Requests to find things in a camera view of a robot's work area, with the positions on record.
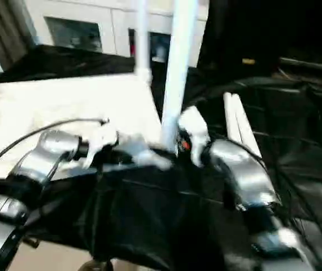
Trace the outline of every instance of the white cabinet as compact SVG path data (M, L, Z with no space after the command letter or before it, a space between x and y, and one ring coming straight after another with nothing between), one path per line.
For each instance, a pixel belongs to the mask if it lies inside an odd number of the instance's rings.
M116 54L109 8L48 0L26 0L40 44Z
M134 11L112 10L112 18L114 22L117 54L130 56L133 51L133 44L131 44L133 32L130 32L129 30L134 30L136 28L136 13ZM162 59L168 55L169 39L167 40L167 36L172 33L172 16L149 14L148 20L151 37L151 53L154 52L154 54L157 55L153 60L162 62ZM189 65L192 67L196 67L197 65L205 25L205 21L197 20L195 22L194 37L189 60Z
M134 52L136 0L25 0L37 43L130 57ZM174 0L149 0L152 59L168 56ZM208 0L199 0L189 65L197 65Z

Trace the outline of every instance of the floor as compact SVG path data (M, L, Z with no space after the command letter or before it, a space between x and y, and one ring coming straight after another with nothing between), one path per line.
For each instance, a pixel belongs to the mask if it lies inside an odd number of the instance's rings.
M9 271L77 271L84 263L91 260L86 251L57 244L42 242L34 250L22 244ZM117 261L115 271L147 271L149 269Z

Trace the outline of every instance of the white vertical pole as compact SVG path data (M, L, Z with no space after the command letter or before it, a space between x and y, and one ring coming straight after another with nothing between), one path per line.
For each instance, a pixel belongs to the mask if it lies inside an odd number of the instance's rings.
M175 0L162 112L162 144L172 152L175 151L177 119L184 99L197 8L198 0Z
M137 1L136 22L136 67L135 73L147 83L151 83L149 32L147 24L147 0Z
M242 142L238 121L236 119L236 111L234 110L235 106L233 104L233 96L229 92L224 93L224 108L228 138L241 144Z
M256 142L256 139L254 137L253 130L251 129L249 120L247 119L246 112L244 110L244 106L242 105L239 95L233 94L232 100L234 111L236 114L236 120L240 130L242 144L248 147L249 150L252 151L254 154L258 155L259 157L262 157L258 147L258 143Z

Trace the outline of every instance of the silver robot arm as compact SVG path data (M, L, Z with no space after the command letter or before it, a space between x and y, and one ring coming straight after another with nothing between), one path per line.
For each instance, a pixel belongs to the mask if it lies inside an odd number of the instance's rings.
M22 226L59 163L86 157L88 143L78 136L48 130L6 179L0 180L0 270L6 270L24 232Z
M181 115L179 128L179 152L188 151L193 164L212 166L227 181L235 206L242 212L251 245L262 256L262 271L312 271L298 235L275 212L281 202L263 164L238 144L223 139L212 142L195 107Z

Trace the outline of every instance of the wire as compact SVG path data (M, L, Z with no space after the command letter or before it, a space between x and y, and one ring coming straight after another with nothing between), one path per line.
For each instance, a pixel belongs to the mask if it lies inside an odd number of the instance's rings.
M0 152L0 158L6 154L8 151L10 151L12 148L14 148L16 145L18 145L20 142L26 140L27 138L39 133L39 132L42 132L44 130L48 130L50 128L53 128L53 127L56 127L56 126L60 126L60 125L63 125L63 124L67 124L67 123L75 123L75 122L79 122L79 121L90 121L90 122L98 122L100 123L101 125L107 123L106 120L104 119L92 119L92 118L89 118L89 119L82 119L82 118L79 118L79 119L70 119L70 120L62 120L62 121L57 121L53 124L50 124L50 125L47 125L47 126L44 126L42 128L39 128L37 130L34 130L32 132L30 132L29 134L26 134L22 137L20 137L19 139L17 139L16 141L14 141L13 143L9 144L7 147L5 147L1 152Z
M254 154L252 151L250 151L247 147L245 147L244 145L235 142L232 139L227 138L224 135L218 134L219 138L222 138L224 140L227 140L229 142L234 143L235 145L243 148L245 151L247 151L264 169L265 171L267 171L266 166L263 163L263 159ZM297 195L297 197L303 202L305 209L307 210L307 212L312 216L312 219L315 221L315 223L317 224L317 227L319 229L319 231L322 234L322 224L319 221L319 218L317 217L317 215L315 214L315 212L313 211L312 207L310 206L308 200L304 197L304 195L300 192L299 188L296 187L296 185L290 180L290 178L284 173L281 172L281 174L285 177L285 179L287 180L289 186L293 189L293 191L295 192L295 194ZM317 254L315 248L311 245L311 243L307 240L307 237L305 236L305 233L303 233L299 227L296 225L296 223L293 221L293 219L290 220L290 222L292 222L292 225L294 226L294 228L297 230L297 232L303 237L304 241L306 241L306 245L308 246L308 248L311 250L311 252L314 254L316 260L319 262L319 264L322 264L322 259L321 257Z
M312 209L311 205L309 204L308 200L306 199L306 197L301 193L300 189L297 188L297 186L292 182L292 180L289 178L289 176L287 176L284 172L281 172L281 174L283 175L284 179L286 179L289 186L293 189L293 191L295 192L297 197L301 200L301 202L303 203L303 205L305 207L305 210L310 214L313 221L317 225L320 233L322 234L322 223L320 222L316 213L313 211L313 209Z

